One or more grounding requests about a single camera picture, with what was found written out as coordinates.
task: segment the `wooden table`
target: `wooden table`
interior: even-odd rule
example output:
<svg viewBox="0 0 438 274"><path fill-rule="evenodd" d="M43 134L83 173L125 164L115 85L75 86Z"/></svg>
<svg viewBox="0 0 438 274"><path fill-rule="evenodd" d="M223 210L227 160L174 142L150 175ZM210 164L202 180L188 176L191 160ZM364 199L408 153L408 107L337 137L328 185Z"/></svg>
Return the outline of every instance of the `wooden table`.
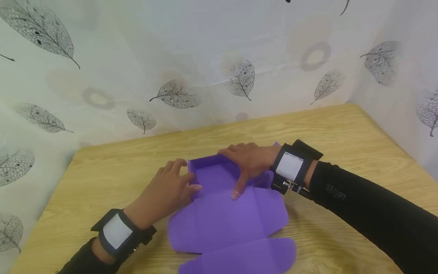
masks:
<svg viewBox="0 0 438 274"><path fill-rule="evenodd" d="M79 150L15 263L11 274L54 274L95 233L110 208L123 208L169 159L215 154L231 143L259 145L302 139L336 163L438 214L438 184L358 106L346 104L212 126ZM401 273L365 237L299 195L284 196L290 222L274 237L291 237L298 258L288 273ZM174 274L195 255L176 253L167 220L120 273Z"/></svg>

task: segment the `gray leaf pattern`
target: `gray leaf pattern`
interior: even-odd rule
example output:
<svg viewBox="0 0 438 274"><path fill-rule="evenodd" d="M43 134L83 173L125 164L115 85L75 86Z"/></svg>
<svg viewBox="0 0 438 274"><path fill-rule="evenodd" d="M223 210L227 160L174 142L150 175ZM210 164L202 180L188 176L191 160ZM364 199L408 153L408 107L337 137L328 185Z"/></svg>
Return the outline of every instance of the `gray leaf pattern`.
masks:
<svg viewBox="0 0 438 274"><path fill-rule="evenodd" d="M6 57L6 56L4 56L3 54L0 54L0 56L1 56L1 57L3 57L3 58L6 58L6 59L8 59L8 60L11 60L11 61L15 62L15 60L14 60L14 59L12 59L12 58L9 58L9 57Z"/></svg>
<svg viewBox="0 0 438 274"><path fill-rule="evenodd" d="M0 252L17 248L23 237L23 224L15 215L0 212Z"/></svg>
<svg viewBox="0 0 438 274"><path fill-rule="evenodd" d="M348 7L349 3L350 3L350 0L347 0L347 5L345 5L344 11L341 13L341 15L344 14L344 12L347 10L347 7Z"/></svg>
<svg viewBox="0 0 438 274"><path fill-rule="evenodd" d="M230 92L236 96L248 97L254 87L255 70L250 61L241 59L231 68Z"/></svg>
<svg viewBox="0 0 438 274"><path fill-rule="evenodd" d="M145 134L147 130L153 129L157 123L152 115L142 110L128 109L127 114L129 120L143 130L143 134Z"/></svg>
<svg viewBox="0 0 438 274"><path fill-rule="evenodd" d="M366 56L365 67L374 76L377 83L391 86L395 78L395 59L398 54L400 42L389 41L378 44Z"/></svg>
<svg viewBox="0 0 438 274"><path fill-rule="evenodd" d="M315 103L319 99L329 96L338 90L344 83L344 80L345 77L336 68L327 72L319 81L318 86L315 89L315 101L313 101L311 104Z"/></svg>
<svg viewBox="0 0 438 274"><path fill-rule="evenodd" d="M417 104L417 116L426 126L431 128L430 136L438 127L438 90L426 93Z"/></svg>
<svg viewBox="0 0 438 274"><path fill-rule="evenodd" d="M42 107L37 105L21 103L15 107L15 111L18 112L21 116L26 118L31 123L37 125L41 129L50 132L56 133L60 131L68 131L64 127L64 124L56 118L53 114L46 111Z"/></svg>
<svg viewBox="0 0 438 274"><path fill-rule="evenodd" d="M0 154L0 186L8 185L26 175L34 162L33 153L24 149Z"/></svg>
<svg viewBox="0 0 438 274"><path fill-rule="evenodd" d="M159 98L169 106L178 109L197 107L201 104L198 96L195 94L189 94L187 89L184 87L184 84L179 80L167 82L160 88L158 95L150 99L149 102L155 98Z"/></svg>
<svg viewBox="0 0 438 274"><path fill-rule="evenodd" d="M73 59L73 43L67 29L48 7L33 6L28 1L1 0L0 17L23 37L51 53Z"/></svg>

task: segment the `hand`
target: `hand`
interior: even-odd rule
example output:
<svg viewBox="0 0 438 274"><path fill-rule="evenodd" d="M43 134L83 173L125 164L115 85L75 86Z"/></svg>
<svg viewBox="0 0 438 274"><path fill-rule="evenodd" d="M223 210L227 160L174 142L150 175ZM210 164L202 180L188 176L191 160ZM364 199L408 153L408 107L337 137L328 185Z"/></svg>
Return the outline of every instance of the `hand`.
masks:
<svg viewBox="0 0 438 274"><path fill-rule="evenodd" d="M182 166L187 166L186 160L176 159L160 167L140 196L125 207L124 213L139 229L146 229L190 204L191 195L202 189L201 185L189 185L195 178L193 173L180 176Z"/></svg>
<svg viewBox="0 0 438 274"><path fill-rule="evenodd" d="M231 194L233 200L245 190L247 182L260 175L262 172L269 170L280 152L281 146L257 146L251 142L248 144L240 143L230 145L226 149L219 150L222 154L236 163L241 170L239 180Z"/></svg>

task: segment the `fingernail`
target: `fingernail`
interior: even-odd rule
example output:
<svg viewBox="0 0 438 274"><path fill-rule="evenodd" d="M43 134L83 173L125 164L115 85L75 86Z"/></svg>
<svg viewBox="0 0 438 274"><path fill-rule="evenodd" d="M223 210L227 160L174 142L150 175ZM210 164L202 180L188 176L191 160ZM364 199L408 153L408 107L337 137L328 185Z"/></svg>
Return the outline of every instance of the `fingernail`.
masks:
<svg viewBox="0 0 438 274"><path fill-rule="evenodd" d="M233 193L231 194L231 199L236 200L237 198L239 198L240 193L237 192L236 190L233 190Z"/></svg>

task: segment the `white backdrop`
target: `white backdrop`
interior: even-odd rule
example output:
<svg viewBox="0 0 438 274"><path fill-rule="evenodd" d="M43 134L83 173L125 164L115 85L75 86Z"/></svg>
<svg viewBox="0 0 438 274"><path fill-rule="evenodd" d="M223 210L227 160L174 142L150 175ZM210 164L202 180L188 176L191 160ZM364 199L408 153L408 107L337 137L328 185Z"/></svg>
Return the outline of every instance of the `white backdrop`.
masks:
<svg viewBox="0 0 438 274"><path fill-rule="evenodd" d="M351 100L438 178L433 0L0 3L0 273L85 146Z"/></svg>

